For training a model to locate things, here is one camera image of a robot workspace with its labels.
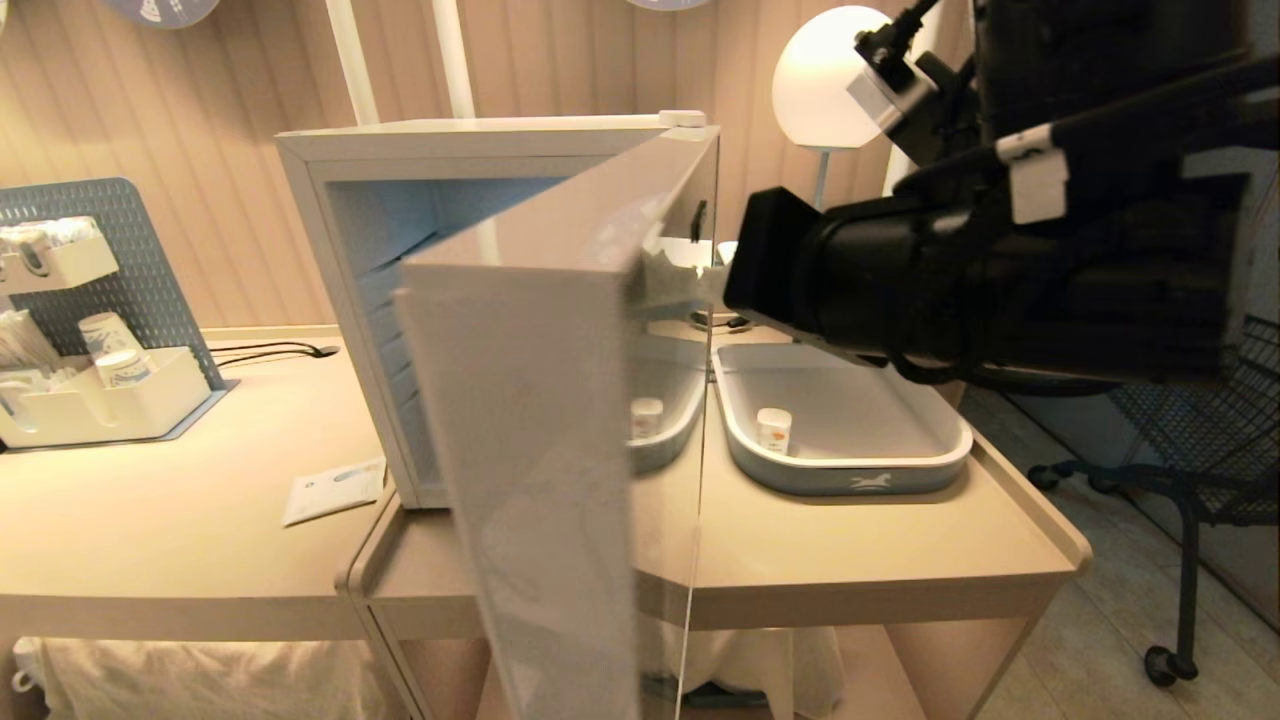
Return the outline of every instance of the cabinet door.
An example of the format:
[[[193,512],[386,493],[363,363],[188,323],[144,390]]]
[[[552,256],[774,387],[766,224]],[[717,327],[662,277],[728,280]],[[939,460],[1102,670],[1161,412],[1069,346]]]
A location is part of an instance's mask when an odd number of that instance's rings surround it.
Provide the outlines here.
[[[717,149],[716,128],[668,131],[403,263],[401,325],[521,720],[676,715]]]

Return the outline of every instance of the table leg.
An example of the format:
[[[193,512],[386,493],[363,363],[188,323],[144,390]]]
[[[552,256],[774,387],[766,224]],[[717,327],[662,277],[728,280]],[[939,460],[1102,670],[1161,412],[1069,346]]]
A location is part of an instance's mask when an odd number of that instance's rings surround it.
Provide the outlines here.
[[[886,625],[929,720],[974,717],[1014,661],[1043,606],[1025,618]]]

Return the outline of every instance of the wooden wall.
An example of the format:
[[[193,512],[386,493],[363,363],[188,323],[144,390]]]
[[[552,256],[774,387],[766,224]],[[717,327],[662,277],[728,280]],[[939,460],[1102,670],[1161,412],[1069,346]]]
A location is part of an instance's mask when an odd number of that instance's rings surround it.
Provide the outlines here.
[[[943,0],[940,54],[968,51],[966,0]],[[887,14],[906,0],[872,0]],[[773,119],[787,38],[838,0],[458,0],[480,115],[700,109],[723,127],[721,237],[746,196],[812,197],[818,156]],[[355,0],[381,120],[448,117],[431,0]],[[271,136],[355,123],[321,0],[223,0],[151,31],[97,0],[10,4],[0,37],[0,186],[104,176],[138,184],[205,327],[333,320]],[[890,145],[833,156],[829,204],[879,195]]]
[[[193,27],[97,0],[9,4],[0,186],[123,176],[205,327],[333,322],[271,137],[355,123],[320,0],[223,0]]]
[[[888,15],[909,0],[859,0]],[[938,53],[959,65],[968,54],[966,0],[945,0]],[[658,13],[623,0],[458,0],[476,114],[568,115],[703,110],[722,126],[721,237],[735,237],[746,196],[786,184],[813,197],[818,155],[791,145],[773,119],[771,85],[783,46],[806,20],[840,0],[713,0]],[[385,32],[388,8],[401,6],[397,37],[429,49],[401,68],[374,73],[383,120],[448,114],[430,0],[374,0],[381,23],[358,17],[366,55]],[[417,15],[422,17],[419,24]],[[415,114],[411,108],[422,108]],[[829,205],[876,197],[890,143],[877,138],[832,156]]]

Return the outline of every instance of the white strap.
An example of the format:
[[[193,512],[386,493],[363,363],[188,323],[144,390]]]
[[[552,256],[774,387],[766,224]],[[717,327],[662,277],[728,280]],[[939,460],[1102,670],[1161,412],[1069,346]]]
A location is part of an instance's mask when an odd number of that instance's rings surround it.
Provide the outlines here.
[[[1044,123],[996,141],[996,155],[1009,165],[1014,223],[1025,225],[1066,215],[1066,154],[1053,146]]]

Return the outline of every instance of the blue pegboard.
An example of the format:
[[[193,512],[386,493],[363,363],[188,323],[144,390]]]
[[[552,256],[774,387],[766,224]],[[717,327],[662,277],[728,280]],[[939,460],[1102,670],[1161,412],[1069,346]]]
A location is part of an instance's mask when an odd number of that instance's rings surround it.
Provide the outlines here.
[[[142,347],[184,345],[200,363],[210,389],[227,389],[132,182],[101,178],[0,190],[0,224],[73,215],[97,220],[120,270],[79,287],[14,295],[14,307],[31,310],[61,355],[87,355],[79,332],[82,318],[116,313]]]

